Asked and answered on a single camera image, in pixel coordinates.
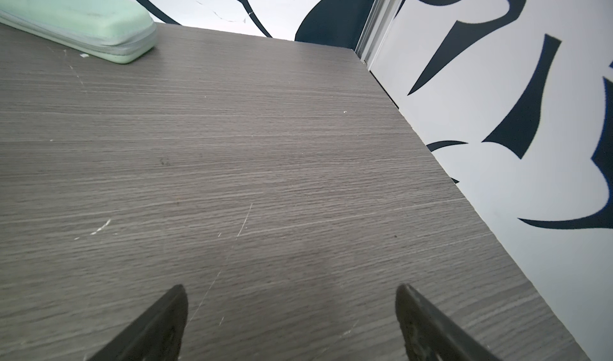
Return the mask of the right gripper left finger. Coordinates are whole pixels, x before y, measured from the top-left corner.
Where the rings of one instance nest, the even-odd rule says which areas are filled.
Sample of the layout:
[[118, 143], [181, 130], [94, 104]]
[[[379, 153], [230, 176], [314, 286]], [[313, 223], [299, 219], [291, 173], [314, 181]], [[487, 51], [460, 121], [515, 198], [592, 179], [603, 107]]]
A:
[[187, 319], [188, 295], [177, 284], [89, 360], [177, 360]]

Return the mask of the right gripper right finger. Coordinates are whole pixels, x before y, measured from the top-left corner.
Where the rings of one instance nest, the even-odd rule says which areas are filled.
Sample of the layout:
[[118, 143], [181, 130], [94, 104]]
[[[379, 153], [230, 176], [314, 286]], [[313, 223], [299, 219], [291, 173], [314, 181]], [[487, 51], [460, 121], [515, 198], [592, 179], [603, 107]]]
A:
[[397, 287], [395, 313], [410, 360], [496, 360], [410, 284]]

